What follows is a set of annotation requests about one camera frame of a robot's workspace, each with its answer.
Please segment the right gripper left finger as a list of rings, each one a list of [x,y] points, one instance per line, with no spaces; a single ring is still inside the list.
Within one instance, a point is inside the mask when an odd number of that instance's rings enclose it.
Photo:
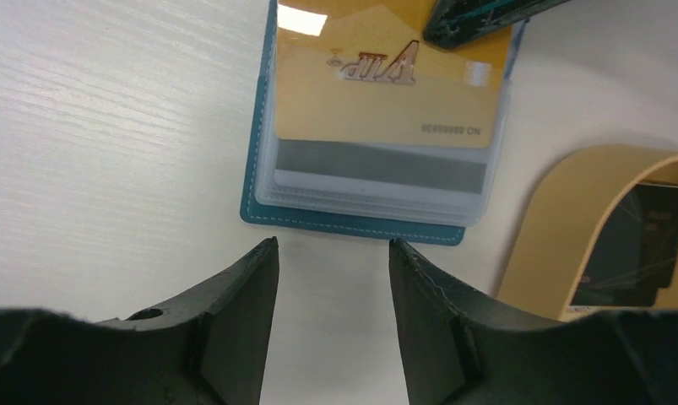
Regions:
[[[125,320],[0,309],[0,404],[257,404],[278,282],[268,238]]]

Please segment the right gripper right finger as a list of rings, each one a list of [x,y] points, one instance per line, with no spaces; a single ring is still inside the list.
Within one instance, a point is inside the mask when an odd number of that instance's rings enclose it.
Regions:
[[[561,322],[504,304],[389,243],[412,404],[678,404],[678,310]]]

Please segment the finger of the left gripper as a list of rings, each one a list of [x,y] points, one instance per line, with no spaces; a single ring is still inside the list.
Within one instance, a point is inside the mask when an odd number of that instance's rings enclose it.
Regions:
[[[567,0],[438,0],[422,38],[453,50],[483,36],[529,19]]]

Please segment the gold yellow card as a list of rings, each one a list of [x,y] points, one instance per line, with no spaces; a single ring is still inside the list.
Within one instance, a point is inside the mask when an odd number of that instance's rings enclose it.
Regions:
[[[484,149],[513,32],[426,42],[430,1],[281,1],[274,130],[282,140]]]

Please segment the tan oval card tray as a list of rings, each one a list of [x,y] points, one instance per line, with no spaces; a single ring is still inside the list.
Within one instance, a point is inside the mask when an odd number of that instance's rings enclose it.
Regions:
[[[569,305],[605,221],[642,181],[678,185],[678,152],[602,144],[557,163],[529,201],[497,299],[558,321],[594,312]]]

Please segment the blue leather card holder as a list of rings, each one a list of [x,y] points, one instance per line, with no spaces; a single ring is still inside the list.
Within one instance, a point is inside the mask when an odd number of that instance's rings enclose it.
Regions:
[[[451,192],[330,175],[312,175],[276,168],[278,145],[274,130],[277,6],[268,5],[263,54],[247,155],[241,218],[251,224],[405,240],[455,246],[467,227],[484,215],[499,160],[511,99],[511,73],[526,27],[518,22],[504,73],[499,110],[491,143],[486,148],[449,148],[357,143],[386,149],[484,163],[487,172],[481,193]]]

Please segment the grey card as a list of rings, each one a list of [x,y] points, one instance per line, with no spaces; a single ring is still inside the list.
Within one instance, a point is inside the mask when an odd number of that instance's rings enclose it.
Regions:
[[[481,193],[487,165],[357,143],[280,140],[278,170]]]

